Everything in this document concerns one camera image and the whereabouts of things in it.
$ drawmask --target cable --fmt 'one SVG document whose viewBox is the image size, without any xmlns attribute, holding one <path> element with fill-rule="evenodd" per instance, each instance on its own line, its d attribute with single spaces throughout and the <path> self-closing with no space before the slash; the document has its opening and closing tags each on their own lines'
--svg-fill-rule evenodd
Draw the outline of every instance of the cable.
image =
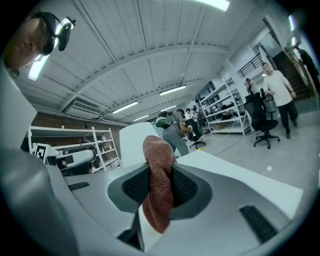
<svg viewBox="0 0 320 256">
<path fill-rule="evenodd" d="M 242 141 L 245 137 L 242 137 L 241 139 L 239 139 L 236 143 L 232 144 L 231 146 L 227 147 L 226 149 L 222 150 L 221 152 L 219 152 L 218 154 L 215 154 L 214 156 L 216 157 L 217 155 L 225 152 L 226 150 L 230 149 L 231 147 L 233 147 L 234 145 L 236 145 L 238 142 Z"/>
</svg>

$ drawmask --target gray shirt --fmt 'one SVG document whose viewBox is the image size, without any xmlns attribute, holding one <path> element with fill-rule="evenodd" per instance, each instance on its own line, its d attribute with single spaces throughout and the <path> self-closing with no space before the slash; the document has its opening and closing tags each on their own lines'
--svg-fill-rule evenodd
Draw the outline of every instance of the gray shirt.
<svg viewBox="0 0 320 256">
<path fill-rule="evenodd" d="M 171 115 L 171 119 L 172 119 L 172 124 L 163 129 L 163 132 L 176 132 L 176 133 L 180 133 L 180 126 L 179 123 L 183 122 L 184 119 L 182 117 L 182 115 L 179 112 L 173 112 L 173 114 Z"/>
</svg>

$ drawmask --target vr headset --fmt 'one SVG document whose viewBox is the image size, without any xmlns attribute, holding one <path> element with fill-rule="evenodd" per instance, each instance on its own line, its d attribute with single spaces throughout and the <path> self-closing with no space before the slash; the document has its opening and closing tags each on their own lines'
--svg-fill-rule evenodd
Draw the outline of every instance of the vr headset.
<svg viewBox="0 0 320 256">
<path fill-rule="evenodd" d="M 69 17 L 65 18 L 63 22 L 59 20 L 54 14 L 50 12 L 37 12 L 32 15 L 32 18 L 40 18 L 43 20 L 45 27 L 49 32 L 49 38 L 47 40 L 46 46 L 43 49 L 43 56 L 49 55 L 54 47 L 55 41 L 58 38 L 57 48 L 59 51 L 65 50 L 70 38 L 70 32 L 73 26 L 76 25 L 75 20 L 71 20 Z M 60 23 L 62 28 L 56 34 L 56 21 Z"/>
</svg>

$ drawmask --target ceiling light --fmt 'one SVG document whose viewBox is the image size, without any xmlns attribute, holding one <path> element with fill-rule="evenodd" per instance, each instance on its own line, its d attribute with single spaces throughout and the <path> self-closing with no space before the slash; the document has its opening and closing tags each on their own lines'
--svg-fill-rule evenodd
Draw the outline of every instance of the ceiling light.
<svg viewBox="0 0 320 256">
<path fill-rule="evenodd" d="M 70 21 L 69 21 L 68 18 L 64 18 L 62 20 L 62 23 L 63 24 L 67 24 L 67 23 L 70 23 Z M 57 35 L 60 32 L 61 29 L 62 29 L 62 25 L 59 23 L 56 26 L 55 34 Z M 56 38 L 55 41 L 54 41 L 54 47 L 56 47 L 57 44 L 58 44 L 58 38 Z M 40 61 L 34 61 L 32 63 L 31 69 L 30 69 L 29 74 L 28 74 L 28 79 L 30 79 L 32 81 L 36 81 L 37 80 L 37 78 L 38 78 L 38 76 L 40 74 L 40 71 L 41 71 L 42 67 L 44 66 L 44 64 L 47 61 L 49 56 L 50 56 L 50 54 L 47 55 L 47 56 L 44 56 Z"/>
<path fill-rule="evenodd" d="M 294 31 L 296 28 L 294 17 L 292 17 L 292 15 L 290 15 L 288 17 L 288 19 L 289 19 L 289 23 L 290 23 L 290 29 L 291 29 L 291 31 Z"/>
<path fill-rule="evenodd" d="M 174 105 L 174 106 L 171 106 L 171 107 L 167 107 L 167 108 L 165 108 L 165 109 L 162 109 L 161 112 L 162 112 L 162 111 L 165 111 L 165 110 L 169 110 L 169 109 L 175 108 L 176 106 L 177 106 L 177 105 Z"/>
<path fill-rule="evenodd" d="M 145 115 L 145 116 L 142 116 L 142 117 L 139 117 L 139 118 L 137 118 L 137 119 L 134 119 L 133 121 L 137 121 L 137 120 L 140 120 L 140 119 L 142 119 L 142 118 L 146 118 L 146 117 L 148 117 L 149 115 L 147 114 L 147 115 Z"/>
<path fill-rule="evenodd" d="M 295 46 L 296 43 L 297 43 L 297 38 L 294 36 L 294 37 L 291 38 L 291 45 Z"/>
<path fill-rule="evenodd" d="M 122 108 L 119 108 L 118 110 L 113 111 L 112 114 L 118 113 L 118 112 L 120 112 L 120 111 L 122 111 L 122 110 L 125 110 L 125 109 L 127 109 L 127 108 L 130 108 L 130 107 L 132 107 L 132 106 L 134 106 L 134 105 L 136 105 L 136 104 L 138 104 L 137 101 L 135 101 L 134 103 L 131 103 L 131 104 L 129 104 L 129 105 L 126 105 L 126 106 L 124 106 L 124 107 L 122 107 Z"/>
<path fill-rule="evenodd" d="M 165 95 L 165 94 L 169 94 L 169 93 L 172 93 L 172 92 L 175 92 L 175 91 L 184 89 L 184 88 L 186 88 L 185 85 L 184 85 L 184 86 L 177 87 L 177 88 L 174 88 L 174 89 L 171 89 L 171 90 L 167 90 L 167 91 L 161 92 L 161 93 L 160 93 L 160 96 Z"/>
<path fill-rule="evenodd" d="M 211 5 L 211 6 L 216 7 L 222 11 L 226 11 L 228 9 L 229 4 L 230 4 L 226 0 L 195 0 L 195 1 Z"/>
<path fill-rule="evenodd" d="M 48 59 L 49 55 L 44 56 L 40 61 L 34 61 L 32 63 L 32 67 L 30 68 L 28 79 L 32 81 L 37 81 L 37 78 L 40 74 L 42 67 L 44 66 L 46 60 Z"/>
</svg>

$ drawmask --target man in white shirt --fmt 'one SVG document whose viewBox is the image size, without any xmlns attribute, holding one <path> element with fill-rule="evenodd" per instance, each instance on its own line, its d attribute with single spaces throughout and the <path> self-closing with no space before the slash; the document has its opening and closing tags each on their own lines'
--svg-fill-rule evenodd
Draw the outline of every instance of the man in white shirt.
<svg viewBox="0 0 320 256">
<path fill-rule="evenodd" d="M 275 105 L 278 107 L 281 115 L 282 125 L 286 131 L 286 138 L 290 139 L 288 114 L 293 122 L 293 126 L 297 127 L 296 119 L 298 117 L 298 111 L 293 102 L 293 99 L 297 97 L 296 93 L 280 71 L 271 70 L 266 62 L 262 63 L 262 68 L 266 73 L 266 77 L 263 80 L 263 89 L 266 94 L 273 96 Z"/>
<path fill-rule="evenodd" d="M 247 90 L 249 92 L 252 92 L 253 94 L 259 93 L 259 88 L 258 88 L 258 86 L 257 86 L 255 81 L 253 81 L 252 79 L 249 79 L 249 78 L 245 79 L 245 81 L 246 81 L 246 83 L 248 85 L 247 86 Z"/>
<path fill-rule="evenodd" d="M 187 108 L 187 109 L 185 110 L 184 119 L 185 119 L 186 121 L 192 118 L 190 111 L 191 111 L 190 108 Z"/>
</svg>

